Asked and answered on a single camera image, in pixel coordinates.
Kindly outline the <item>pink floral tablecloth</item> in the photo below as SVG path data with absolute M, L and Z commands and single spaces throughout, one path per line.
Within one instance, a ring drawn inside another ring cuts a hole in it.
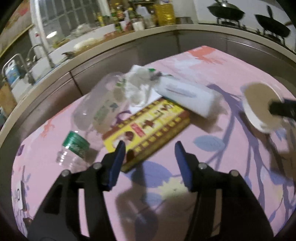
M 221 172 L 236 169 L 259 200 L 277 234 L 295 210 L 295 125 L 270 135 L 247 121 L 242 90 L 249 81 L 264 81 L 285 97 L 277 80 L 237 58 L 200 47 L 151 63 L 177 78 L 197 81 L 221 93 L 225 113 L 215 121 L 192 117 L 192 123 L 151 157 L 126 174 L 106 195 L 111 223 L 119 240 L 182 240 L 195 195 L 182 183 L 174 155 L 176 141 L 200 162 Z

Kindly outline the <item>white radish on counter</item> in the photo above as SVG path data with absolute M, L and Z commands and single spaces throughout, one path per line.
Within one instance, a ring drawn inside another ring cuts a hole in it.
M 97 44 L 99 41 L 97 39 L 94 39 L 94 38 L 89 38 L 89 39 L 86 39 L 86 40 L 83 40 L 79 43 L 77 43 L 73 49 L 74 51 L 79 51 L 85 47 L 89 47 L 89 46 L 92 46 L 94 44 Z

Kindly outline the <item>white mug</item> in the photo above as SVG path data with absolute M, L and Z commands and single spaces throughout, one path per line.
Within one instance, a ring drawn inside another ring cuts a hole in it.
M 134 31 L 143 31 L 145 30 L 144 23 L 142 21 L 132 21 L 132 27 Z

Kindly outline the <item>white card on cloth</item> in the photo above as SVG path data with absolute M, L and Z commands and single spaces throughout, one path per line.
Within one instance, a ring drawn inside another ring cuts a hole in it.
M 16 202 L 20 210 L 22 211 L 27 210 L 27 205 L 25 200 L 25 185 L 23 181 L 19 181 L 16 185 Z

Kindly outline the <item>black wok with lid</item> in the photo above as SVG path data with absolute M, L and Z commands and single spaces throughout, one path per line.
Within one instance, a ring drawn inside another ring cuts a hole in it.
M 218 19 L 239 21 L 244 17 L 245 12 L 228 1 L 215 1 L 207 9 Z

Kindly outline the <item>white plastic jug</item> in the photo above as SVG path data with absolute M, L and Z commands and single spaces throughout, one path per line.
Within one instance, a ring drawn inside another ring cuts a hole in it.
M 142 18 L 144 20 L 145 27 L 147 29 L 156 27 L 153 16 L 148 12 L 148 10 L 145 6 L 138 5 L 136 8 L 136 12 L 138 15 L 142 16 Z

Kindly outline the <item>steel pot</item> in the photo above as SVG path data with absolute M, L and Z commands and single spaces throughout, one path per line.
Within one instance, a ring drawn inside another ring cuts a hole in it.
M 177 25 L 193 24 L 193 20 L 189 16 L 176 17 Z

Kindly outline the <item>blue white detergent jug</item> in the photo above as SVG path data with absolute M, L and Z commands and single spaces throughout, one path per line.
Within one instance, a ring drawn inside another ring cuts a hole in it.
M 20 72 L 15 60 L 12 60 L 10 63 L 8 63 L 4 72 L 9 85 L 12 85 L 20 77 Z

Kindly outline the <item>large yellow oil bottle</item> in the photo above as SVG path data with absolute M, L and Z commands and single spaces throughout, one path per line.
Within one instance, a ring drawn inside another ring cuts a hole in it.
M 160 26 L 176 24 L 175 12 L 171 1 L 155 1 L 154 9 Z

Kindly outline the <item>round paper bowl lid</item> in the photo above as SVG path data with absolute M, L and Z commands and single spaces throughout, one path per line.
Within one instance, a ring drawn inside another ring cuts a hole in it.
M 273 101 L 282 102 L 273 87 L 263 82 L 252 82 L 242 87 L 242 93 L 244 113 L 258 131 L 270 133 L 281 126 L 282 118 L 269 112 Z

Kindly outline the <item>wooden cutting board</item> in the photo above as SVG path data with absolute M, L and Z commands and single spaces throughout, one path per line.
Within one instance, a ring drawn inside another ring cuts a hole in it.
M 17 106 L 17 102 L 7 82 L 4 82 L 3 85 L 1 86 L 0 93 L 1 93 L 1 99 L 0 99 L 1 107 L 3 108 L 3 111 L 6 114 L 6 116 L 9 116 Z

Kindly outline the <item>black frying pan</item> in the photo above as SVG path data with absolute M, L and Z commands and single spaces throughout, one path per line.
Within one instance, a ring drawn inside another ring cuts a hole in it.
M 263 28 L 263 34 L 265 35 L 267 31 L 271 32 L 273 36 L 287 38 L 290 35 L 290 29 L 274 19 L 273 11 L 269 5 L 267 5 L 266 8 L 269 16 L 259 14 L 254 15 L 259 25 Z

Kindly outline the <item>yellow red book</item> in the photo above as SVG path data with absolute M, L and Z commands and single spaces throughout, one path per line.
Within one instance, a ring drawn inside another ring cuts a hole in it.
M 190 124 L 190 113 L 179 105 L 159 98 L 115 125 L 102 139 L 108 152 L 125 142 L 126 156 L 121 171 L 127 173 L 146 160 Z

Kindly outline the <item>white tissue paper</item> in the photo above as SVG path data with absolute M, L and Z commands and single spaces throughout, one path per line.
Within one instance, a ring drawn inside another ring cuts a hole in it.
M 154 86 L 158 79 L 164 76 L 171 77 L 170 74 L 139 65 L 133 65 L 130 71 L 125 73 L 124 92 L 132 114 L 162 97 L 155 91 Z

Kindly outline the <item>dark sauce bottle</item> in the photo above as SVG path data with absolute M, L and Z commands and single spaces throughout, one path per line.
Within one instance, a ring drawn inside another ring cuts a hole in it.
M 115 24 L 115 29 L 117 32 L 121 33 L 123 32 L 123 28 L 121 26 L 121 22 L 124 21 L 124 15 L 122 11 L 122 7 L 120 3 L 116 3 L 114 5 L 114 13 L 113 13 L 113 20 Z

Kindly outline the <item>clear plastic bottle green label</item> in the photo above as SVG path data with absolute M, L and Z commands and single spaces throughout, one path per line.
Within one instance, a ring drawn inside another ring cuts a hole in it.
M 103 134 L 129 113 L 124 74 L 110 73 L 86 94 L 71 115 L 71 128 L 56 162 L 72 173 L 86 170 L 103 148 Z

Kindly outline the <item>white tissue pack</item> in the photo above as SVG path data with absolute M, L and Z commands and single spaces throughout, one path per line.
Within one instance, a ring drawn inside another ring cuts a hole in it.
M 222 94 L 196 82 L 162 75 L 155 81 L 154 89 L 159 95 L 203 118 L 215 118 L 221 111 Z

